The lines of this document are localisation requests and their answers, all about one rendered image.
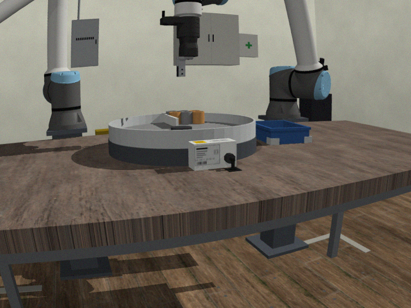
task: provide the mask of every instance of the blue bin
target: blue bin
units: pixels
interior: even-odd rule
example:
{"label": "blue bin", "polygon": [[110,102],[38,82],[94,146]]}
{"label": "blue bin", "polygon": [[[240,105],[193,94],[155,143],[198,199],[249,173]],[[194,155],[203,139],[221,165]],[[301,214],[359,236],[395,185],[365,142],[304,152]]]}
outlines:
{"label": "blue bin", "polygon": [[256,137],[267,143],[267,137],[280,138],[280,145],[303,144],[310,127],[285,120],[256,121]]}

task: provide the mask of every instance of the gray cabinet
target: gray cabinet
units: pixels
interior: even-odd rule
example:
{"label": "gray cabinet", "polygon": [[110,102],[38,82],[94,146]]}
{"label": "gray cabinet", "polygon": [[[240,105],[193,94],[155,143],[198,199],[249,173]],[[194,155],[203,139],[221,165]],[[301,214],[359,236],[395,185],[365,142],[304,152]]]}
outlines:
{"label": "gray cabinet", "polygon": [[[240,65],[239,40],[238,15],[203,13],[197,41],[198,57],[187,60],[186,65]],[[174,26],[175,66],[179,45],[177,27]]]}

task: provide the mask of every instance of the black box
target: black box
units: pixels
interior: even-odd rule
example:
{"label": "black box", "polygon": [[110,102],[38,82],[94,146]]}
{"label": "black box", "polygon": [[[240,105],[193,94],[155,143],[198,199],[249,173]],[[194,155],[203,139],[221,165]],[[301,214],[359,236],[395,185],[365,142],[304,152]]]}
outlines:
{"label": "black box", "polygon": [[331,121],[331,103],[331,93],[322,100],[300,98],[301,116],[308,118],[308,121]]}

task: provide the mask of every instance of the orange cylinder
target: orange cylinder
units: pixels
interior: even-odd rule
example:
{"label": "orange cylinder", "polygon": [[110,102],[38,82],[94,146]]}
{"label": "orange cylinder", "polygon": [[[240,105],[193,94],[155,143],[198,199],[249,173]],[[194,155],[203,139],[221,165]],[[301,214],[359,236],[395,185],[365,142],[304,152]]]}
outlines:
{"label": "orange cylinder", "polygon": [[181,124],[181,112],[180,111],[170,111],[170,116],[175,116],[178,118],[178,123]]}
{"label": "orange cylinder", "polygon": [[204,124],[204,111],[190,110],[193,113],[193,124]]}

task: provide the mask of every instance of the metal table frame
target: metal table frame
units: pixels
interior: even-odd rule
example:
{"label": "metal table frame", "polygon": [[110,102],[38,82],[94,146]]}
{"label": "metal table frame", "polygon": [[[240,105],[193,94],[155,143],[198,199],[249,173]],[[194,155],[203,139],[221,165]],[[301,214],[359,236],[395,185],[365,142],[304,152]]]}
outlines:
{"label": "metal table frame", "polygon": [[338,245],[341,235],[341,227],[343,222],[344,211],[358,208],[363,205],[371,204],[398,195],[411,192],[411,185],[385,192],[382,194],[366,197],[359,200],[331,206],[329,208],[312,211],[296,216],[290,216],[272,221],[265,221],[259,224],[238,227],[233,229],[209,232],[204,234],[168,238],[165,240],[139,242],[124,245],[67,249],[62,251],[46,251],[46,252],[31,252],[31,253],[16,253],[16,254],[0,254],[0,274],[3,279],[4,288],[7,292],[12,308],[23,308],[22,300],[19,295],[17,285],[15,283],[12,264],[22,263],[39,263],[39,262],[56,262],[69,261],[87,258],[99,258],[109,256],[119,256],[123,254],[139,253],[155,250],[170,249],[176,247],[197,245],[201,243],[226,240],[227,238],[244,236],[252,233],[265,232],[269,230],[279,229],[297,223],[313,220],[328,215],[333,215],[331,222],[330,239],[328,243],[327,256],[334,258],[338,253]]}

